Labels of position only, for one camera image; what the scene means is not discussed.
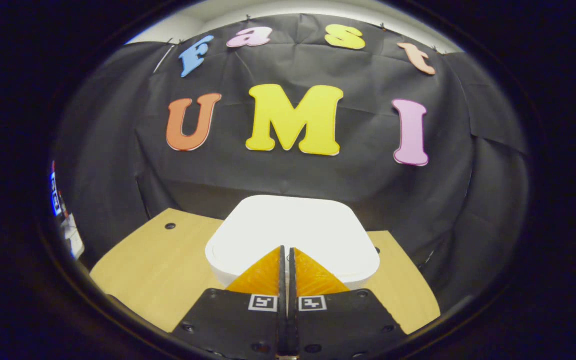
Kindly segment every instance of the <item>foam letter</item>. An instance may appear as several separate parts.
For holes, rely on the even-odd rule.
[[[260,46],[270,42],[270,27],[251,27],[237,32],[237,37],[231,38],[226,45],[229,48],[240,48],[242,46]]]
[[[426,60],[424,59],[428,59],[428,55],[425,52],[422,52],[411,43],[400,42],[397,43],[397,45],[399,45],[399,47],[402,48],[403,50],[406,50],[406,55],[408,55],[408,59],[410,60],[412,65],[414,65],[415,68],[419,69],[419,71],[423,71],[428,75],[435,75],[437,73],[437,71],[435,71],[435,68],[426,64]]]
[[[199,121],[194,134],[186,136],[183,133],[184,116],[186,109],[193,103],[190,98],[181,98],[170,103],[170,117],[166,129],[166,141],[170,148],[176,151],[193,151],[204,145],[208,134],[210,134],[210,125],[213,122],[213,110],[215,104],[222,99],[219,93],[207,93],[197,98],[197,104],[201,105],[199,109]]]
[[[206,55],[208,52],[207,43],[210,43],[214,38],[213,35],[208,35],[197,41],[197,43],[190,46],[186,51],[183,51],[181,55],[179,55],[179,59],[181,59],[183,63],[183,71],[181,73],[182,78],[185,78],[186,75],[192,73],[193,70],[198,68],[198,66],[204,62],[204,58],[199,57],[199,55]]]
[[[335,116],[337,104],[344,92],[333,86],[311,87],[297,108],[291,104],[284,89],[277,84],[257,85],[250,89],[255,100],[252,137],[246,148],[270,151],[275,141],[270,138],[270,124],[279,138],[283,150],[290,150],[306,126],[306,137],[299,143],[299,150],[306,154],[329,155],[339,153],[335,141]]]
[[[332,46],[338,46],[341,48],[348,48],[359,50],[366,47],[366,42],[360,36],[362,32],[354,27],[343,26],[343,25],[328,25],[326,27],[326,32],[329,35],[325,36],[327,43]]]
[[[396,98],[393,107],[399,112],[401,123],[401,141],[395,151],[395,161],[399,164],[423,167],[428,164],[428,155],[424,152],[423,118],[426,108],[417,102]]]

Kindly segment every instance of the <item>orange letter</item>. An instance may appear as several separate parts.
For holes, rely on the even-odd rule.
[[[184,125],[184,115],[186,109],[193,103],[190,98],[181,98],[170,103],[170,117],[166,129],[166,141],[170,148],[176,151],[193,151],[204,145],[210,125],[213,122],[213,110],[215,104],[222,99],[220,93],[207,93],[197,98],[197,104],[201,105],[199,110],[199,121],[197,121],[197,130],[190,136],[184,135],[182,126]]]
[[[435,71],[432,66],[428,66],[428,64],[426,64],[426,60],[424,60],[424,58],[428,59],[428,55],[425,52],[421,52],[411,43],[400,42],[397,45],[399,45],[400,48],[406,50],[408,59],[415,68],[419,69],[419,71],[423,71],[428,75],[435,75],[437,73],[437,71]]]

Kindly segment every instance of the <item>white wall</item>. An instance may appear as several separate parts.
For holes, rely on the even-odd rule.
[[[384,23],[388,30],[397,32],[441,53],[462,51],[456,44],[436,30],[401,11],[375,0],[207,0],[180,10],[128,43],[160,41],[172,43],[203,34],[213,29],[252,18],[281,14],[320,14],[339,16],[364,23]]]

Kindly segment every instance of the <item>wooden table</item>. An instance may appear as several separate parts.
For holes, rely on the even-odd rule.
[[[106,294],[171,333],[205,289],[224,288],[205,254],[206,243],[223,222],[165,210],[108,251],[90,276]],[[391,234],[372,231],[368,236],[381,250],[381,265],[366,289],[407,334],[439,317],[432,290]]]

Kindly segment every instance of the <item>white box lid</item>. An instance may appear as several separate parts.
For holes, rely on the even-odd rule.
[[[244,199],[208,241],[205,253],[214,268],[239,276],[282,245],[303,251],[343,283],[366,280],[380,265],[373,242],[350,207],[286,196]]]

